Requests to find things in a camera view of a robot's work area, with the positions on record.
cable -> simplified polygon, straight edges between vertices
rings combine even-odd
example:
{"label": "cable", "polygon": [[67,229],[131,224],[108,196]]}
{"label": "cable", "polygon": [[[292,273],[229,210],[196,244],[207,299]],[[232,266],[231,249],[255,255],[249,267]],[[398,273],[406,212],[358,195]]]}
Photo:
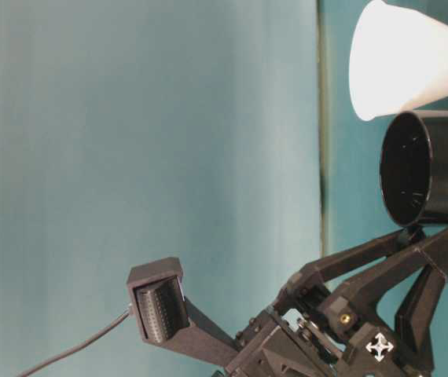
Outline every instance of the cable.
{"label": "cable", "polygon": [[28,377],[29,375],[32,375],[32,374],[36,373],[37,371],[40,371],[41,369],[47,367],[48,365],[50,365],[50,364],[52,364],[52,363],[54,363],[56,361],[59,361],[59,360],[64,359],[66,357],[69,357],[73,353],[76,353],[76,352],[79,352],[80,350],[83,350],[84,348],[88,347],[91,343],[97,341],[99,338],[101,338],[102,336],[107,334],[113,328],[115,328],[119,324],[121,324],[121,322],[126,320],[129,315],[130,315],[130,307],[128,307],[128,309],[125,310],[123,312],[123,314],[121,314],[119,317],[117,317],[109,326],[107,326],[103,330],[100,330],[97,334],[93,335],[91,338],[85,340],[84,342],[82,342],[81,344],[78,344],[77,346],[69,348],[68,350],[66,350],[64,352],[59,353],[58,355],[55,355],[55,356],[47,359],[46,361],[43,361],[40,364],[37,364],[36,366],[26,370],[25,372],[21,372],[19,375],[17,375],[17,377]]}

white cone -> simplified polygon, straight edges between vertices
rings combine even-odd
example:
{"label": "white cone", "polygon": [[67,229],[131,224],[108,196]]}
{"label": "white cone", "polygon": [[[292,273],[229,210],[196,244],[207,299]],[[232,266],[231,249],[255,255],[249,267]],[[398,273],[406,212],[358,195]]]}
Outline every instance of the white cone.
{"label": "white cone", "polygon": [[355,28],[349,76],[351,103],[363,120],[448,97],[448,26],[372,0]]}

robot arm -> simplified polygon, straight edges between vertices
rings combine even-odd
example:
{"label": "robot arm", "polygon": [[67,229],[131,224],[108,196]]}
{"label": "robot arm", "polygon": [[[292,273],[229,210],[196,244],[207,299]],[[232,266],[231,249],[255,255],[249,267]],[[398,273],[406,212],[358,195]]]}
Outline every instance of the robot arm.
{"label": "robot arm", "polygon": [[[333,292],[325,286],[381,258]],[[420,270],[391,329],[377,303]],[[183,295],[177,258],[134,267],[127,286],[144,342],[232,377],[427,377],[434,369],[429,327],[447,280],[448,229],[430,237],[403,229],[306,264],[235,339]],[[290,309],[303,316],[295,331],[282,318]]]}

white arrow logo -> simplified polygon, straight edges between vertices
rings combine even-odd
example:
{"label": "white arrow logo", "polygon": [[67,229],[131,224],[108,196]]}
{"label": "white arrow logo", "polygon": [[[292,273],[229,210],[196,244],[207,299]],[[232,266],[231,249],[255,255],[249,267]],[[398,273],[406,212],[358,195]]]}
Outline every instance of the white arrow logo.
{"label": "white arrow logo", "polygon": [[366,349],[370,353],[376,351],[377,355],[374,357],[376,358],[376,360],[378,360],[378,362],[381,362],[384,359],[385,355],[394,349],[394,345],[391,344],[381,333],[376,335],[375,338],[377,339],[377,343],[373,345],[373,343],[370,342],[366,346]]}

teal fabric backdrop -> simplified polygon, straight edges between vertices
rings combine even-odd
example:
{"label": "teal fabric backdrop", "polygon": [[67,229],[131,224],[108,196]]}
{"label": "teal fabric backdrop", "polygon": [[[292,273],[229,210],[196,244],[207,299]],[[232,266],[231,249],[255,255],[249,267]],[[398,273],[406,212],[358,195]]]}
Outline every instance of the teal fabric backdrop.
{"label": "teal fabric backdrop", "polygon": [[[323,217],[328,254],[397,229],[382,203],[378,177],[381,143],[391,117],[361,121],[353,111],[348,89],[351,38],[358,16],[368,2],[320,1]],[[420,10],[448,24],[448,0],[386,3]],[[448,99],[429,108],[448,109]],[[408,280],[398,286],[380,304],[380,314],[389,323],[393,323],[395,310],[410,283]],[[434,375],[448,376],[448,285],[432,324],[432,341],[437,367]]]}
{"label": "teal fabric backdrop", "polygon": [[[0,0],[0,376],[175,255],[234,334],[319,256],[313,1]],[[40,376],[210,375],[133,320]]]}

